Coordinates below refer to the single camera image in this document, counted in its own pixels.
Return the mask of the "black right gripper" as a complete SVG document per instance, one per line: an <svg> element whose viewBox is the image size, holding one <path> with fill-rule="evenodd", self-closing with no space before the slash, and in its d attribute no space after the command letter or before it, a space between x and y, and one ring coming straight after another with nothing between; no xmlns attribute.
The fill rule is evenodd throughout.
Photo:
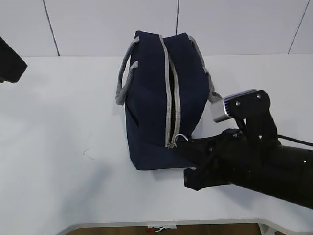
<svg viewBox="0 0 313 235"><path fill-rule="evenodd" d="M228 184L248 186L265 179L268 153L280 144L275 128L227 129L213 137L180 139L174 144L173 167L196 167L183 172L185 187L195 191Z"/></svg>

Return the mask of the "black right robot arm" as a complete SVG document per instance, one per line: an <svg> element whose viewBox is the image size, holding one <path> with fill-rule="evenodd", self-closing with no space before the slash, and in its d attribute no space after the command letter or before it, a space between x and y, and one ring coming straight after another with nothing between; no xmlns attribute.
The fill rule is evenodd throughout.
<svg viewBox="0 0 313 235"><path fill-rule="evenodd" d="M306 208L313 207L313 151L259 140L252 145L238 129L200 138L179 138L181 157L192 167L184 185L203 188L237 185Z"/></svg>

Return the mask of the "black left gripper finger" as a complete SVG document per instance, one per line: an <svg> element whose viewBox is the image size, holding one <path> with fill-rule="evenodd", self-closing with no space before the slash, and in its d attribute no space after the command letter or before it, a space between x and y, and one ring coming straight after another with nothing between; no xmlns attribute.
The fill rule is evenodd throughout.
<svg viewBox="0 0 313 235"><path fill-rule="evenodd" d="M17 83L26 68L26 62L0 38L0 82Z"/></svg>

